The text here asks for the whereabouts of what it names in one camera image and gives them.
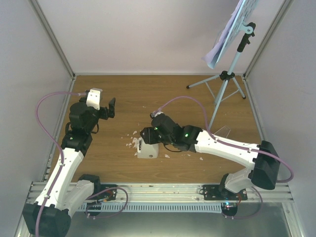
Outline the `white metronome body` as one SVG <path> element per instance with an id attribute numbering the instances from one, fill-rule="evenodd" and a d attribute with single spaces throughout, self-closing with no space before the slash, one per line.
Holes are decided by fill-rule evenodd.
<path id="1" fill-rule="evenodd" d="M 137 143 L 137 157 L 144 159 L 154 159 L 157 158 L 159 154 L 158 144 L 146 144 L 142 138 L 138 139 Z"/>

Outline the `clear plastic metronome cover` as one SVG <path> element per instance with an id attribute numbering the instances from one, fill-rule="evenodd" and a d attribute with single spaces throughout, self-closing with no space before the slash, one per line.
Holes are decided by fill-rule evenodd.
<path id="1" fill-rule="evenodd" d="M 216 131 L 214 134 L 220 137 L 225 137 L 227 138 L 228 135 L 230 134 L 231 129 L 228 126 L 223 126 L 220 128 L 218 131 Z"/>

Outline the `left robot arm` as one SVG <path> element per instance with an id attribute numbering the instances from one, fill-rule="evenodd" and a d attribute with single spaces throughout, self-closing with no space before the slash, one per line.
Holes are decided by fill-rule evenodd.
<path id="1" fill-rule="evenodd" d="M 65 128 L 58 162 L 41 194 L 33 204 L 25 204 L 22 211 L 30 234 L 66 236 L 71 218 L 83 202 L 100 197 L 100 179 L 94 175 L 80 180 L 71 191 L 68 188 L 91 145 L 94 129 L 99 128 L 99 120 L 115 116 L 115 103 L 113 98 L 108 107 L 101 107 L 99 99 L 86 96 L 70 106 L 70 121 Z"/>

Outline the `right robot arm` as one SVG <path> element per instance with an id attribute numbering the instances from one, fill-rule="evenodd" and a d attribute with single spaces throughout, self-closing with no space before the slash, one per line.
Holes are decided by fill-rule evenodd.
<path id="1" fill-rule="evenodd" d="M 219 187 L 219 196 L 230 200 L 239 191 L 256 186 L 273 190 L 277 183 L 280 161 L 268 141 L 246 144 L 217 135 L 193 125 L 180 126 L 164 113 L 156 115 L 150 127 L 141 130 L 143 144 L 172 145 L 181 152 L 211 154 L 241 164 L 236 173 L 225 174 Z"/>

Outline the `white debris pile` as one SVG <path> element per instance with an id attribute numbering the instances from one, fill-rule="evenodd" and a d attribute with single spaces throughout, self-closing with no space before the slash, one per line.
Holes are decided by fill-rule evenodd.
<path id="1" fill-rule="evenodd" d="M 140 139 L 140 132 L 141 132 L 141 130 L 135 130 L 132 132 L 131 135 L 127 134 L 127 137 L 129 137 L 129 141 L 126 142 L 125 145 L 129 148 L 136 149 L 138 146 L 139 139 Z"/>

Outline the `sheet music paper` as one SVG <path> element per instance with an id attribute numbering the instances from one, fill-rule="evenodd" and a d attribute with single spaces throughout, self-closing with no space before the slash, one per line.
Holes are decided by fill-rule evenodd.
<path id="1" fill-rule="evenodd" d="M 244 5 L 244 0 L 240 0 L 231 14 L 229 21 L 227 22 L 225 28 L 223 29 L 218 42 L 214 47 L 204 56 L 202 60 L 205 61 L 209 68 L 214 69 L 217 63 L 219 62 L 221 55 L 223 54 L 224 48 L 228 39 L 232 33 L 232 30 L 237 22 L 237 19 L 241 13 L 241 10 Z"/>

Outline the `aluminium front rail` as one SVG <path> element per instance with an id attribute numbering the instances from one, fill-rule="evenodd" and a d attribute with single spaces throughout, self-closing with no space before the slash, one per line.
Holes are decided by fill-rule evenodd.
<path id="1" fill-rule="evenodd" d="M 233 199 L 215 198 L 210 200 L 204 198 L 203 184 L 158 184 L 158 183 L 117 183 L 117 186 L 125 189 L 129 202 L 135 203 L 195 203 L 195 202 L 239 202 L 238 195 Z M 293 202 L 293 197 L 287 184 L 277 184 L 274 190 L 263 190 L 257 188 L 246 189 L 247 199 L 242 202 Z"/>

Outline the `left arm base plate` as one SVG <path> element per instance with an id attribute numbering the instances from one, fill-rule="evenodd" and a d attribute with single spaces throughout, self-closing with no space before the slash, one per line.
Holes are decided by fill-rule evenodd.
<path id="1" fill-rule="evenodd" d="M 116 184 L 101 184 L 100 191 L 103 191 L 105 189 L 112 188 L 112 187 L 117 187 L 117 185 Z M 98 196 L 98 201 L 107 202 L 107 201 L 116 200 L 116 196 L 117 196 L 117 189 L 108 190 L 101 193 Z"/>

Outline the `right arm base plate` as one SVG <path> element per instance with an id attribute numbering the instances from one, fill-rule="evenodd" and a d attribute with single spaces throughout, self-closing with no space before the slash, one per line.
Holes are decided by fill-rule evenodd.
<path id="1" fill-rule="evenodd" d="M 248 200 L 247 192 L 245 189 L 239 191 L 238 193 L 233 193 L 231 191 L 228 191 L 226 188 L 222 188 L 219 184 L 203 185 L 200 191 L 204 196 L 204 200 Z"/>

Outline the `left aluminium frame post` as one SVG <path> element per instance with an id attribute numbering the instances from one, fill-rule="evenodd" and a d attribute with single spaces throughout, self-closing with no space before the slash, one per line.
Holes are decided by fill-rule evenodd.
<path id="1" fill-rule="evenodd" d="M 66 58 L 66 55 L 65 55 L 62 47 L 60 46 L 60 43 L 59 43 L 55 33 L 53 32 L 53 29 L 50 26 L 50 23 L 48 22 L 48 19 L 46 18 L 44 11 L 39 4 L 39 1 L 38 0 L 29 0 L 29 3 L 31 5 L 32 9 L 34 10 L 37 18 L 39 19 L 42 27 L 44 28 L 49 40 L 51 41 L 54 49 L 56 50 L 62 64 L 64 65 L 67 73 L 69 74 L 71 80 L 75 80 L 76 74 L 74 73 L 68 59 Z"/>

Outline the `aluminium frame post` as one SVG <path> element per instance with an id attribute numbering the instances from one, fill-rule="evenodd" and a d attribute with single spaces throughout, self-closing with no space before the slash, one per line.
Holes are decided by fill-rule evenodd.
<path id="1" fill-rule="evenodd" d="M 62 47 L 60 46 L 60 43 L 59 43 L 55 33 L 53 32 L 53 29 L 50 26 L 50 23 L 48 22 L 48 19 L 46 18 L 44 11 L 39 4 L 39 1 L 38 0 L 29 0 L 29 3 L 31 5 L 32 9 L 34 10 L 37 18 L 39 19 L 42 27 L 44 28 L 49 40 L 51 41 L 54 49 L 56 50 L 62 64 L 64 65 L 67 73 L 69 74 L 71 80 L 75 80 L 76 74 L 74 73 L 68 59 L 66 58 L 66 55 L 65 55 Z"/>
<path id="2" fill-rule="evenodd" d="M 252 57 L 246 71 L 243 73 L 242 77 L 243 80 L 247 80 L 250 72 L 254 68 L 255 64 L 259 60 L 262 52 L 264 51 L 265 47 L 268 45 L 269 41 L 271 40 L 273 34 L 276 32 L 277 28 L 279 27 L 281 21 L 283 20 L 284 16 L 287 14 L 289 8 L 293 4 L 294 0 L 283 0 L 282 4 L 280 5 L 275 17 L 273 18 L 270 26 L 268 27 L 261 43 L 259 44 L 254 56 Z"/>

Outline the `right aluminium frame post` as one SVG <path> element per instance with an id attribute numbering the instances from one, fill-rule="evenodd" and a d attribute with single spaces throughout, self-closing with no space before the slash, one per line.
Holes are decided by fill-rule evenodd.
<path id="1" fill-rule="evenodd" d="M 246 71 L 243 73 L 242 77 L 243 80 L 247 80 L 250 72 L 254 68 L 255 64 L 259 60 L 262 52 L 264 51 L 265 47 L 268 45 L 269 41 L 271 40 L 273 34 L 276 32 L 277 28 L 279 27 L 281 21 L 283 20 L 284 16 L 287 14 L 289 8 L 293 4 L 294 0 L 283 0 L 282 4 L 280 5 L 275 17 L 273 18 L 270 26 L 268 27 L 261 43 L 259 44 L 254 56 L 252 57 Z"/>

